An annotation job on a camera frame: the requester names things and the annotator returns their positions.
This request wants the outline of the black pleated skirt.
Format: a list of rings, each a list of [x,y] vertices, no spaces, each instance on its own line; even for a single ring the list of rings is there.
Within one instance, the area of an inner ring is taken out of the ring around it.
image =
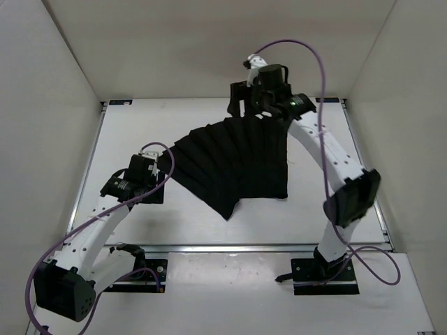
[[[225,118],[176,141],[158,167],[228,220],[241,199],[288,197],[287,132],[270,117]]]

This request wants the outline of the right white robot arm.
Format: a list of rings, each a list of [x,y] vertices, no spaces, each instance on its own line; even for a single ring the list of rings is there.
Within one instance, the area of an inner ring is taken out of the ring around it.
[[[323,204],[328,223],[313,262],[315,275],[329,279],[342,268],[353,231],[374,204],[381,176],[351,158],[323,125],[307,95],[293,94],[286,66],[254,56],[244,67],[249,71],[247,80],[231,84],[228,113],[276,119],[317,162],[332,190]]]

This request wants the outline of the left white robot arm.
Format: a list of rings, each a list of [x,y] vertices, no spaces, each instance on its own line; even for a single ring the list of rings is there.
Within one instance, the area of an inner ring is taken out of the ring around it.
[[[110,248],[106,258],[97,257],[135,205],[163,202],[165,175],[157,168],[158,158],[155,151],[132,155],[129,166],[112,174],[100,190],[91,224],[76,228],[60,252],[39,264],[33,276],[39,307],[80,322],[114,282],[145,273],[145,252],[134,244],[120,243]]]

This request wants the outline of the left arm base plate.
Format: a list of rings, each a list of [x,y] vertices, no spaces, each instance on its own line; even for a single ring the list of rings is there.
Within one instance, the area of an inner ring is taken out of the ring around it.
[[[168,274],[168,254],[147,253],[145,256],[145,266],[151,269],[152,272],[139,271],[112,284],[105,289],[105,292],[164,293],[166,291]]]

